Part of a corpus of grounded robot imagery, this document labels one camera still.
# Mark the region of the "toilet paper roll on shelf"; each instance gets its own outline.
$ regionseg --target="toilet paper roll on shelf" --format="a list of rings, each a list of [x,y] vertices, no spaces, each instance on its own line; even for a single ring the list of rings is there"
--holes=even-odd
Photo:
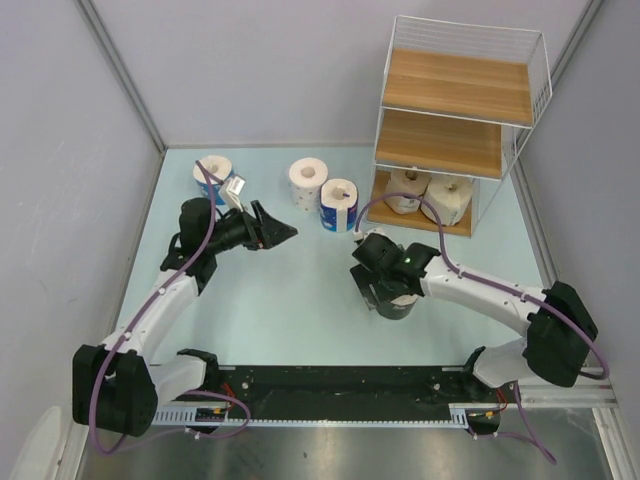
[[[289,167],[293,203],[305,212],[320,209],[320,187],[327,181],[329,169],[318,158],[302,158]]]
[[[436,209],[442,225],[450,226],[462,220],[472,196],[473,182],[467,177],[432,174],[424,199]],[[426,205],[421,205],[420,209],[427,218],[436,221]]]
[[[204,168],[207,169],[209,173],[215,175],[217,178],[222,180],[223,182],[233,175],[233,165],[231,161],[229,161],[226,157],[221,157],[220,155],[209,155],[200,160],[200,163]],[[200,187],[200,193],[203,197],[209,198],[209,188],[207,187],[207,182],[204,179],[204,175],[200,168],[197,165],[193,167],[193,178],[195,179],[198,187]],[[217,183],[213,183],[213,190],[216,194],[216,205],[224,205],[224,200],[220,197],[218,191],[220,190],[220,185]]]
[[[333,232],[346,232],[356,223],[358,189],[349,180],[333,178],[320,189],[322,226]]]
[[[422,196],[430,179],[431,175],[428,172],[395,168],[391,171],[384,193],[403,192]],[[384,201],[400,215],[417,212],[420,208],[420,202],[414,198],[389,197]]]

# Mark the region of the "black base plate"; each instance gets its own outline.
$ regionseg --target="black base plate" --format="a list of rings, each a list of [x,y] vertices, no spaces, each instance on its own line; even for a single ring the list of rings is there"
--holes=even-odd
[[[449,404],[471,403],[460,370],[442,367],[221,367],[236,397],[255,420],[449,420]],[[503,389],[509,401],[509,389]],[[204,398],[189,400],[210,401]],[[489,391],[480,403],[495,403]],[[234,408],[231,418],[243,418]]]

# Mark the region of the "wire rack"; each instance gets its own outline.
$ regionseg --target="wire rack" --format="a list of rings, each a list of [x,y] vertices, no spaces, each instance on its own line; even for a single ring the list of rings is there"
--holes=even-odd
[[[372,191],[381,193],[394,169],[468,177],[468,211],[445,231],[471,236],[518,159],[517,139],[535,127],[551,96],[541,32],[396,17]],[[418,214],[378,210],[370,221],[435,228]]]
[[[398,16],[390,53],[394,49],[471,57],[526,67],[530,92],[531,122],[497,121],[515,127],[533,128],[551,99],[551,77],[542,32],[515,28],[467,25],[440,20]],[[389,61],[385,73],[389,72]],[[452,115],[481,121],[496,121],[481,115]]]

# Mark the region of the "wooden shelf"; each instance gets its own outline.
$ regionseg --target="wooden shelf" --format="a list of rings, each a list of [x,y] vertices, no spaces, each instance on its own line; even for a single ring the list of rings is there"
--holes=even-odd
[[[394,48],[383,105],[533,125],[526,63]]]
[[[385,110],[376,159],[490,178],[502,176],[502,129],[423,113]]]
[[[389,181],[389,175],[389,172],[376,170],[376,179],[373,184],[371,198],[377,198],[384,193],[384,189]],[[467,211],[464,213],[462,220],[453,226],[444,227],[445,233],[470,237],[472,233],[471,210],[471,202],[469,202],[469,206],[467,207]],[[406,215],[399,215],[391,210],[391,207],[389,207],[389,205],[384,201],[376,203],[369,209],[367,219],[370,222],[384,223],[386,225],[419,228],[421,230],[430,230],[432,232],[438,231],[438,226],[429,220],[421,210]]]

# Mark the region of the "white wall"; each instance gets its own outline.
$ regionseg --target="white wall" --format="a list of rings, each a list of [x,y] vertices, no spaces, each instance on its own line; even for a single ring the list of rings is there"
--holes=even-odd
[[[159,157],[69,0],[0,2],[0,478],[114,318]]]
[[[554,92],[523,166],[560,277],[598,343],[640,446],[640,3],[606,2]]]
[[[95,0],[165,142],[372,142],[393,18],[542,30],[587,0]]]

